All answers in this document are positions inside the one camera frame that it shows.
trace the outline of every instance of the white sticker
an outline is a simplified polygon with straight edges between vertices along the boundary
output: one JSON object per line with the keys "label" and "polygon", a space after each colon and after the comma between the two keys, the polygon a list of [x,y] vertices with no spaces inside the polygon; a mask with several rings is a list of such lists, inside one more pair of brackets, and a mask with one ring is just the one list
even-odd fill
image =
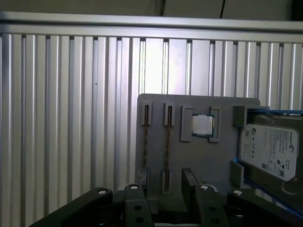
{"label": "white sticker", "polygon": [[298,144],[296,130],[248,124],[241,135],[240,159],[289,181],[295,176]]}

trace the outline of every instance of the screw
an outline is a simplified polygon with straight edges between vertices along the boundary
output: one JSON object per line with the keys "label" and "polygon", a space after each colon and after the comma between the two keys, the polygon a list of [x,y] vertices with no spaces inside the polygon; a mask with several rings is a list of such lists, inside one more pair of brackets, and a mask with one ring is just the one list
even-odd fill
{"label": "screw", "polygon": [[233,193],[235,193],[235,194],[237,194],[237,195],[242,195],[242,192],[241,192],[241,191],[238,191],[238,190],[233,191]]}
{"label": "screw", "polygon": [[106,193],[106,190],[100,190],[100,191],[98,192],[98,194],[100,194],[100,195],[105,194],[105,193]]}
{"label": "screw", "polygon": [[204,189],[204,190],[207,190],[208,187],[206,185],[202,185],[200,188]]}

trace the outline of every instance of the gray fixture plate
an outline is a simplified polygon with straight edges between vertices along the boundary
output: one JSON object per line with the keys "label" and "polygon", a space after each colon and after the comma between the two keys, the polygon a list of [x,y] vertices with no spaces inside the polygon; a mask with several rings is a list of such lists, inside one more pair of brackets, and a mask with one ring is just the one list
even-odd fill
{"label": "gray fixture plate", "polygon": [[[150,104],[151,124],[147,136],[147,167],[150,170],[148,198],[158,198],[161,210],[186,211],[181,194],[181,168],[191,168],[199,182],[215,186],[221,193],[232,188],[230,183],[230,161],[237,157],[239,134],[233,126],[234,106],[260,106],[256,98],[234,98],[213,96],[181,96],[142,94],[138,97],[136,170],[143,166],[144,125],[142,105]],[[172,187],[170,195],[162,195],[162,175],[167,140],[164,125],[165,103],[175,106],[174,125],[170,133],[170,172]],[[193,113],[209,114],[211,106],[220,110],[221,118],[214,130],[219,130],[218,140],[191,137],[183,142],[181,138],[182,106],[193,107]]]}

